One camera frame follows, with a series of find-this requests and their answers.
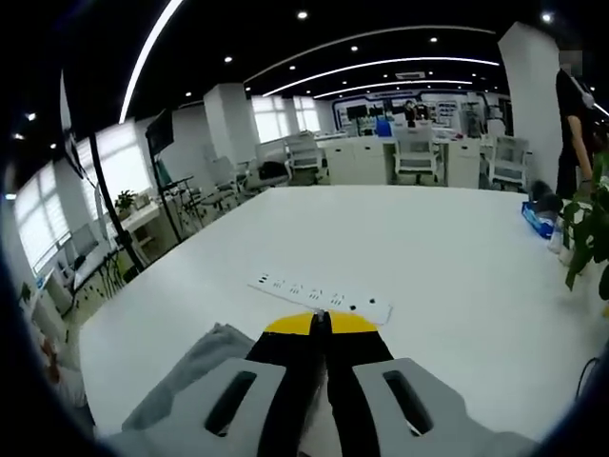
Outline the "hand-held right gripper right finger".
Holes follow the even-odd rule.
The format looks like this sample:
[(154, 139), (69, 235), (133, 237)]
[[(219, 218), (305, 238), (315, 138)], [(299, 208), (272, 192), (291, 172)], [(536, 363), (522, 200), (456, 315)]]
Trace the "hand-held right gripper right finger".
[(325, 313), (324, 357), (344, 456), (528, 456), (537, 446), (472, 419), (455, 389), (394, 357), (359, 315)]

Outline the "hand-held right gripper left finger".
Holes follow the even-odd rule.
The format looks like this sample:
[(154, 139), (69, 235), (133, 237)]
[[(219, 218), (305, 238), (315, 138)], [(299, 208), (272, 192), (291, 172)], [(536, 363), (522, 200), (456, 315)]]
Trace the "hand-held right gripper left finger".
[(114, 456), (296, 454), (320, 384), (324, 315), (281, 318), (258, 340), (215, 324), (104, 447)]

